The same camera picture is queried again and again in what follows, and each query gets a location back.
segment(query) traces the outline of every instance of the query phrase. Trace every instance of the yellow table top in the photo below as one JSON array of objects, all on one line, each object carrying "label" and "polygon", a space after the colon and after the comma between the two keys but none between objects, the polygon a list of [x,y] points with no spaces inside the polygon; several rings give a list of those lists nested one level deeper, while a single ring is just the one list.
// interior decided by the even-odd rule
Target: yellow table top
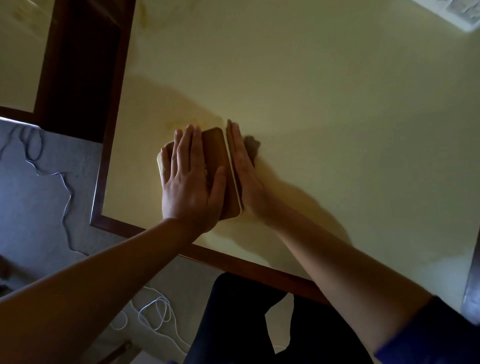
[{"label": "yellow table top", "polygon": [[0,106],[33,112],[54,2],[0,1]]},{"label": "yellow table top", "polygon": [[[409,1],[137,0],[103,215],[158,223],[160,148],[232,119],[275,194],[459,309],[480,222],[479,35]],[[308,278],[245,215],[196,244]]]}]

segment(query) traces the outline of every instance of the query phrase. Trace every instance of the person's left hand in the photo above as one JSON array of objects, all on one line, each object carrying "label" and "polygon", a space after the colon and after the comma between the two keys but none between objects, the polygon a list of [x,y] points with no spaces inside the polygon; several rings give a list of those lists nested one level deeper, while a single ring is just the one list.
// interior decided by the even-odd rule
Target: person's left hand
[{"label": "person's left hand", "polygon": [[208,193],[200,127],[188,125],[185,133],[176,130],[171,163],[166,148],[161,157],[163,218],[179,220],[199,235],[210,231],[222,212],[227,179],[225,167],[219,167]]}]

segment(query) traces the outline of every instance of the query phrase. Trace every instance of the hand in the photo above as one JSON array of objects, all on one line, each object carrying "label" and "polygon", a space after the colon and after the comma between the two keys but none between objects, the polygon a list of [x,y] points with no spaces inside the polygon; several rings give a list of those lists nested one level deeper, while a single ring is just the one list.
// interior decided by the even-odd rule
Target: hand
[{"label": "hand", "polygon": [[188,125],[185,134],[175,131],[171,163],[166,148],[161,157],[163,218],[179,220],[198,235],[210,231],[222,212],[227,179],[225,167],[219,167],[208,193],[200,127]]},{"label": "hand", "polygon": [[241,184],[242,202],[247,211],[268,223],[272,216],[272,204],[276,200],[257,177],[255,168],[245,148],[237,123],[232,123],[234,144],[233,164]]}]

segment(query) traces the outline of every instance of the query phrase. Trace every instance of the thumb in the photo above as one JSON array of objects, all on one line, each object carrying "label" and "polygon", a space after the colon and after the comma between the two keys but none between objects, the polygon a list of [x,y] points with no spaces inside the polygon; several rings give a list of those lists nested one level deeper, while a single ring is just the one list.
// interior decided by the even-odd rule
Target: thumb
[{"label": "thumb", "polygon": [[227,184],[227,177],[225,167],[220,166],[216,170],[215,179],[213,181],[212,191],[208,198],[208,205],[219,213],[222,210],[223,198],[225,196],[225,186]]}]

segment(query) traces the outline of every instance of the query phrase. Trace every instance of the person's right hand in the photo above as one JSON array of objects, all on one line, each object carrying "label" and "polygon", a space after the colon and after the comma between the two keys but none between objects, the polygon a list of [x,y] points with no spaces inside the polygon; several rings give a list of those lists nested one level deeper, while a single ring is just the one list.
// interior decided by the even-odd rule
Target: person's right hand
[{"label": "person's right hand", "polygon": [[267,223],[272,215],[274,197],[258,179],[245,148],[239,125],[235,122],[232,123],[232,136],[235,148],[233,164],[240,179],[243,205],[247,211]]}]

